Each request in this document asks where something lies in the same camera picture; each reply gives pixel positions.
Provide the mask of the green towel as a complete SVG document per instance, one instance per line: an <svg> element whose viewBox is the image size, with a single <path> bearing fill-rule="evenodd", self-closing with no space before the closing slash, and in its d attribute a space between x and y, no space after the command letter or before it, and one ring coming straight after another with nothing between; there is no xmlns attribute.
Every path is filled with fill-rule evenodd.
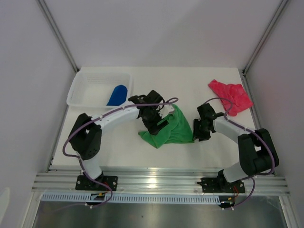
<svg viewBox="0 0 304 228"><path fill-rule="evenodd" d="M157 135L151 135L148 131L138 132L141 139L156 149L165 144L194 143L193 132L183 112L177 105L173 104L172 107L174 112L164 118L168 124Z"/></svg>

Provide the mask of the blue towel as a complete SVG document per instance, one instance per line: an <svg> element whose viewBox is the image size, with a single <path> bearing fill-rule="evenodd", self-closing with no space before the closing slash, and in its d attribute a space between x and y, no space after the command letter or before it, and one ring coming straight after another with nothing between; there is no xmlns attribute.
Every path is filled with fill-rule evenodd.
<svg viewBox="0 0 304 228"><path fill-rule="evenodd" d="M113 89L107 106L120 106L126 101L128 89L124 85L118 85Z"/></svg>

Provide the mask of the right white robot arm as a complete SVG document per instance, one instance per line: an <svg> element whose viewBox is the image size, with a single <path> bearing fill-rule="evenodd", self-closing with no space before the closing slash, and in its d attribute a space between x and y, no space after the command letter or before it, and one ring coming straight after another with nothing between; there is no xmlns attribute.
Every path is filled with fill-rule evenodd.
<svg viewBox="0 0 304 228"><path fill-rule="evenodd" d="M242 180L255 175L269 175L279 165L279 158L269 131L251 130L216 113L213 107L202 104L197 108L199 118L193 121L193 139L208 141L212 133L220 133L238 145L239 161L222 169L215 178L201 178L198 184L203 192L231 193L236 188L243 193Z"/></svg>

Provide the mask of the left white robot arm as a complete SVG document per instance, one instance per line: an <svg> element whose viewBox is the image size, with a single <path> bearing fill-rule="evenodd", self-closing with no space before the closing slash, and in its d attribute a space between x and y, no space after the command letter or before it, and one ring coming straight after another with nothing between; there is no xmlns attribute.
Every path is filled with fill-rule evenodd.
<svg viewBox="0 0 304 228"><path fill-rule="evenodd" d="M169 123L165 117L174 112L170 102L165 102L163 97L152 90L147 95L135 95L126 102L111 109L98 117L88 116L83 113L78 116L63 146L63 154L68 156L65 148L71 144L76 152L74 156L79 160L80 166L87 176L86 184L93 190L98 190L103 185L103 171L97 161L100 151L102 136L127 121L141 119L148 133L157 135Z"/></svg>

